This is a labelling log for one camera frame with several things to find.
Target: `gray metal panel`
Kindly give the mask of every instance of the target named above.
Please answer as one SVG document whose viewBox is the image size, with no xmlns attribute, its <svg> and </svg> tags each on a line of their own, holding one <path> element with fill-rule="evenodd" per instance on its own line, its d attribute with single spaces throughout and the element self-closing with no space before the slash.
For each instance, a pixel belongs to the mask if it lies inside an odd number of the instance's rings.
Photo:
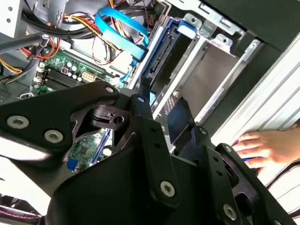
<svg viewBox="0 0 300 225">
<path fill-rule="evenodd" d="M 14 38 L 19 33 L 21 0 L 2 0 L 0 6 L 0 33 Z"/>
<path fill-rule="evenodd" d="M 287 129 L 300 115 L 300 35 L 214 134 L 233 144 L 245 132 Z"/>
</svg>

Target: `white surface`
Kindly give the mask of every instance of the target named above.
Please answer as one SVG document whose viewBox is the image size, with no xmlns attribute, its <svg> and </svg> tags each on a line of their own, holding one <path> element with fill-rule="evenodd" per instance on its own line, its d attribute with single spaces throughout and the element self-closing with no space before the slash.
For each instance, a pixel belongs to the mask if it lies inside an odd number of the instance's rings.
<svg viewBox="0 0 300 225">
<path fill-rule="evenodd" d="M 20 4 L 21 0 L 1 0 L 0 3 L 0 32 L 11 38 L 16 36 L 17 25 L 20 22 Z"/>
<path fill-rule="evenodd" d="M 196 32 L 185 25 L 181 25 L 177 31 L 185 36 L 189 37 L 190 39 L 194 39 L 196 37 Z"/>
<path fill-rule="evenodd" d="M 27 201 L 41 215 L 46 215 L 50 197 L 9 159 L 0 157 L 0 193 Z"/>
</svg>

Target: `human hand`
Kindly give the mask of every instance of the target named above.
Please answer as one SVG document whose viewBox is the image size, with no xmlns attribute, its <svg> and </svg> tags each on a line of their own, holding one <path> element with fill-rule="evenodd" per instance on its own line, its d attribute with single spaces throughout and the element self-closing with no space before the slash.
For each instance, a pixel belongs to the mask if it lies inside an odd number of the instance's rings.
<svg viewBox="0 0 300 225">
<path fill-rule="evenodd" d="M 287 131 L 263 131 L 242 135 L 233 146 L 250 168 L 286 165 L 300 158 L 300 127 Z"/>
</svg>

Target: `green circuit board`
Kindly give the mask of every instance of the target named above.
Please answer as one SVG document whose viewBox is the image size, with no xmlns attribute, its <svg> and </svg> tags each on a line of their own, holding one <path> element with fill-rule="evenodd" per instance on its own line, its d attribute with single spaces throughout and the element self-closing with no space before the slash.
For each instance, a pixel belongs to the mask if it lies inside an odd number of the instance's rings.
<svg viewBox="0 0 300 225">
<path fill-rule="evenodd" d="M 76 71 L 74 71 L 74 73 L 77 76 L 82 75 L 84 72 L 88 72 L 92 75 L 96 75 L 98 80 L 110 82 L 113 79 L 113 76 L 110 73 L 106 72 L 104 69 L 96 70 L 92 67 L 89 67 L 79 61 L 76 61 L 76 60 L 66 56 L 62 52 L 58 52 L 53 58 L 45 60 L 44 63 L 46 64 L 47 67 L 55 69 L 56 71 L 62 71 L 63 68 L 71 70 L 71 68 L 67 66 L 67 64 L 70 63 L 70 65 L 76 67 Z M 127 86 L 127 84 L 123 83 L 123 82 L 115 85 L 115 87 L 119 90 L 122 88 L 125 88 L 126 86 Z"/>
<path fill-rule="evenodd" d="M 91 161 L 94 158 L 98 146 L 105 133 L 106 131 L 103 129 L 95 135 L 82 138 L 73 145 L 68 157 L 76 159 L 78 161 L 78 165 L 74 169 L 75 173 L 81 172 L 90 167 Z"/>
</svg>

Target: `silver screw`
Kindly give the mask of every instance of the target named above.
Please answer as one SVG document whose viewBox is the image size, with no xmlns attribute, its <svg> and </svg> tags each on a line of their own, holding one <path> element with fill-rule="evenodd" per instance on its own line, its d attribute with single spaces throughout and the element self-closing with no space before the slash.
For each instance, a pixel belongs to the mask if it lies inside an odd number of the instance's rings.
<svg viewBox="0 0 300 225">
<path fill-rule="evenodd" d="M 232 221 L 235 221 L 236 220 L 236 213 L 234 211 L 234 209 L 228 205 L 228 204 L 225 204 L 223 206 L 223 210 L 224 210 L 224 213 L 232 220 Z"/>
<path fill-rule="evenodd" d="M 7 125 L 14 129 L 24 129 L 29 126 L 29 120 L 23 116 L 11 116 L 6 121 Z"/>
<path fill-rule="evenodd" d="M 48 54 L 49 53 L 49 49 L 48 48 L 43 48 L 43 52 Z"/>
<path fill-rule="evenodd" d="M 230 148 L 229 146 L 225 145 L 225 148 L 226 148 L 226 150 L 227 150 L 228 152 L 232 152 L 232 150 L 231 150 L 231 148 Z"/>
<path fill-rule="evenodd" d="M 145 102 L 145 100 L 142 97 L 137 98 L 140 102 Z"/>
<path fill-rule="evenodd" d="M 110 92 L 110 93 L 113 93 L 114 92 L 114 90 L 111 88 L 111 87 L 106 87 L 105 88 L 108 92 Z"/>
<path fill-rule="evenodd" d="M 44 134 L 44 137 L 47 141 L 54 143 L 54 144 L 59 143 L 64 139 L 64 136 L 58 130 L 48 130 Z"/>
<path fill-rule="evenodd" d="M 274 220 L 276 225 L 282 225 L 278 220 Z"/>
<path fill-rule="evenodd" d="M 175 188 L 168 181 L 162 181 L 160 183 L 160 189 L 164 193 L 164 195 L 172 198 L 175 195 Z"/>
<path fill-rule="evenodd" d="M 204 130 L 202 127 L 200 128 L 200 131 L 201 131 L 203 134 L 207 134 L 206 130 Z"/>
</svg>

